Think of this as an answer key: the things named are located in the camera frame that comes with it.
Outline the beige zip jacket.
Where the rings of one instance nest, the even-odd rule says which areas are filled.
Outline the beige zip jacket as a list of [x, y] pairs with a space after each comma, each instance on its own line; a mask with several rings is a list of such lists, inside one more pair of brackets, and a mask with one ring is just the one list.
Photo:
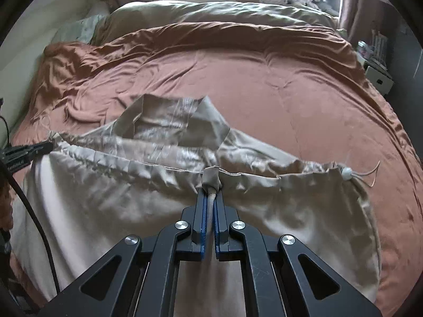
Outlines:
[[204, 97], [143, 95], [85, 134], [51, 131], [53, 150], [31, 164], [23, 191], [42, 239], [14, 201], [11, 267], [43, 306], [129, 234], [150, 236], [193, 205], [200, 188], [265, 235], [297, 237], [372, 304], [379, 236], [369, 197], [348, 167], [300, 160], [231, 128]]

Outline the pale green pillow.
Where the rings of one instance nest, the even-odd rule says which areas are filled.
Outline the pale green pillow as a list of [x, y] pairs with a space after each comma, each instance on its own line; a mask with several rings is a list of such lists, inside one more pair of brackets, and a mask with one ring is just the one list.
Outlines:
[[97, 24], [105, 16], [101, 14], [93, 15], [88, 18], [77, 20], [62, 25], [51, 40], [51, 44], [59, 42], [79, 41], [85, 44], [90, 43], [93, 38]]

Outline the rust brown duvet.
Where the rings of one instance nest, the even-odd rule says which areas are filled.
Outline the rust brown duvet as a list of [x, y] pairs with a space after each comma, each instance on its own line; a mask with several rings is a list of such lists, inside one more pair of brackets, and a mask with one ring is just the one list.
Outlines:
[[422, 273], [422, 163], [352, 46], [326, 26], [189, 22], [99, 26], [50, 44], [15, 144], [82, 133], [142, 95], [210, 97], [230, 126], [302, 160], [379, 167], [370, 200], [381, 246], [376, 303], [406, 312]]

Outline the cream padded headboard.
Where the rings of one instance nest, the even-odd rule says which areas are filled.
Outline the cream padded headboard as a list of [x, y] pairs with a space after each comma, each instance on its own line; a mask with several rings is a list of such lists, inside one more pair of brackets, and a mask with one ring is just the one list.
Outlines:
[[31, 81], [57, 30], [97, 14], [109, 14], [102, 0], [34, 0], [19, 17], [1, 45], [1, 143], [28, 109]]

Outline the olive beige duvet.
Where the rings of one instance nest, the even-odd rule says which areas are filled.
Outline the olive beige duvet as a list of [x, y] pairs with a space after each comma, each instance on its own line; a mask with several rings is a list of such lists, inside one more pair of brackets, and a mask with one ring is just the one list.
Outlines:
[[99, 21], [91, 45], [102, 45], [140, 29], [170, 24], [232, 22], [266, 26], [326, 26], [336, 28], [332, 16], [313, 9], [258, 2], [131, 2]]

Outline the white bedside nightstand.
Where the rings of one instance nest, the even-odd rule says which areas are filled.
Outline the white bedside nightstand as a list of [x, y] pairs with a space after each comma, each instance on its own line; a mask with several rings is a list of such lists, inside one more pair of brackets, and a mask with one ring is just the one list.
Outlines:
[[391, 75], [377, 64], [363, 58], [359, 53], [356, 53], [356, 57], [365, 71], [367, 80], [374, 85], [381, 95], [387, 95], [394, 86]]

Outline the right pink curtain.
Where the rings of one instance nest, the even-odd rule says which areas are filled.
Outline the right pink curtain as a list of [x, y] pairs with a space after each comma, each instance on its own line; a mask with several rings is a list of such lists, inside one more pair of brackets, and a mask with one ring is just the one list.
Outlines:
[[377, 28], [380, 0], [342, 0], [339, 27], [345, 29], [348, 41], [356, 46], [359, 41], [369, 44], [372, 30]]

